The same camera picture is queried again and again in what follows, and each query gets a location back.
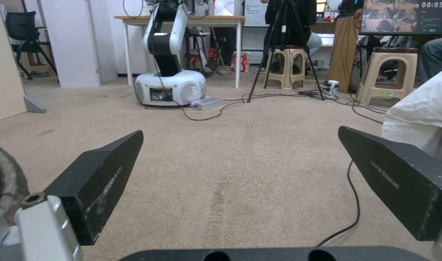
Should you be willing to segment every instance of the tripod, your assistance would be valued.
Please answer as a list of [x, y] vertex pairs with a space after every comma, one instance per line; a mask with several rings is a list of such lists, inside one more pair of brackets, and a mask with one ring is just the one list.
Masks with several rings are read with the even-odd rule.
[[[321, 99], [322, 100], [325, 99], [324, 94], [322, 93], [321, 86], [319, 84], [319, 80], [317, 79], [316, 71], [315, 71], [313, 63], [311, 61], [311, 55], [309, 55], [309, 48], [307, 46], [307, 41], [306, 41], [304, 34], [303, 34], [302, 23], [300, 22], [297, 10], [295, 9], [295, 2], [293, 0], [281, 0], [279, 10], [277, 11], [277, 14], [276, 14], [276, 18], [274, 18], [274, 22], [273, 22], [272, 26], [270, 28], [268, 28], [268, 32], [266, 33], [266, 35], [268, 36], [268, 42], [266, 45], [264, 45], [263, 58], [261, 59], [260, 68], [259, 68], [258, 72], [256, 73], [256, 77], [253, 82], [253, 86], [251, 86], [251, 91], [250, 91], [248, 99], [247, 99], [248, 103], [250, 102], [251, 96], [253, 95], [253, 92], [255, 91], [255, 86], [258, 81], [259, 74], [261, 72], [261, 66], [266, 62], [266, 56], [268, 55], [269, 47], [271, 46], [272, 37], [274, 37], [276, 35], [275, 33], [279, 29], [278, 28], [279, 23], [277, 22], [277, 20], [279, 20], [280, 15], [282, 15], [282, 27], [281, 27], [282, 33], [281, 33], [280, 50], [283, 51], [285, 49], [285, 35], [287, 34], [286, 28], [288, 26], [287, 25], [287, 10], [288, 9], [293, 10], [293, 15], [294, 15], [295, 20], [297, 22], [296, 25], [298, 26], [298, 32], [299, 32], [300, 37], [302, 38], [302, 41], [303, 41], [303, 49], [305, 50], [308, 60], [309, 60], [309, 64], [311, 65], [311, 70], [313, 71], [314, 78], [317, 83], [317, 89], [319, 90], [319, 94], [321, 95]], [[272, 51], [271, 57], [270, 57], [271, 61], [274, 56], [274, 48], [272, 50], [273, 51]]]

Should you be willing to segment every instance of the beige carpet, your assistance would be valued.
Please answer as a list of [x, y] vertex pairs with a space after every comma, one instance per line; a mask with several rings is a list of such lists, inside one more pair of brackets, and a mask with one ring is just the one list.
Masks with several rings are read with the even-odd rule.
[[[233, 88], [233, 76], [209, 78], [208, 94], [238, 99], [253, 76], [242, 73], [240, 89]], [[87, 260], [113, 261], [155, 248], [314, 246], [354, 221], [355, 199], [346, 180], [350, 157], [337, 129], [346, 125], [379, 135], [380, 124], [349, 106], [291, 97], [255, 99], [217, 119], [194, 122], [179, 109], [141, 106], [125, 82], [60, 89], [55, 80], [34, 79], [26, 92], [47, 114], [0, 121], [0, 146], [18, 160], [32, 192], [43, 190], [81, 152], [143, 130], [120, 202], [97, 244], [83, 247]], [[312, 80], [307, 85], [314, 87]], [[259, 85], [256, 94], [266, 92], [293, 93]], [[198, 118], [217, 112], [187, 110]], [[432, 243], [416, 241], [358, 170], [351, 173], [361, 220], [327, 245], [393, 246], [431, 258]]]

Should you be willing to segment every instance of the silver box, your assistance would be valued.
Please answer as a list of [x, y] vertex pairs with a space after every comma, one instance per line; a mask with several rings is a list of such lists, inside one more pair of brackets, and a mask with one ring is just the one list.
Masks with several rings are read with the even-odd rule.
[[206, 96], [205, 99], [191, 102], [190, 107], [193, 107], [194, 109], [197, 109], [198, 111], [206, 111], [207, 109], [219, 107], [223, 104], [224, 104], [223, 99]]

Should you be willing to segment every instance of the wooden wall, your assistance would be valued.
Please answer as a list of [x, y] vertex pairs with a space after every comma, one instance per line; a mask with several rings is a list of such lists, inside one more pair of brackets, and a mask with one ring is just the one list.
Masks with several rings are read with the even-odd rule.
[[24, 89], [0, 14], [0, 120], [26, 111]]

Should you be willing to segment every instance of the office chair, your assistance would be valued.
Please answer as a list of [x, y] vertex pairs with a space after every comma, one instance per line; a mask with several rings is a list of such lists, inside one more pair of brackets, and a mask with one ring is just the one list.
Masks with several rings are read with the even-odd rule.
[[16, 52], [16, 63], [27, 75], [27, 79], [32, 81], [32, 76], [19, 62], [21, 59], [21, 53], [41, 53], [50, 67], [53, 69], [55, 74], [57, 74], [57, 68], [53, 65], [50, 59], [45, 54], [44, 50], [40, 45], [50, 45], [49, 42], [39, 41], [39, 29], [45, 27], [36, 27], [34, 18], [36, 12], [27, 13], [13, 13], [7, 12], [7, 18], [5, 20], [5, 26], [7, 27], [8, 36], [14, 40], [23, 41], [21, 44], [12, 44], [12, 49]]

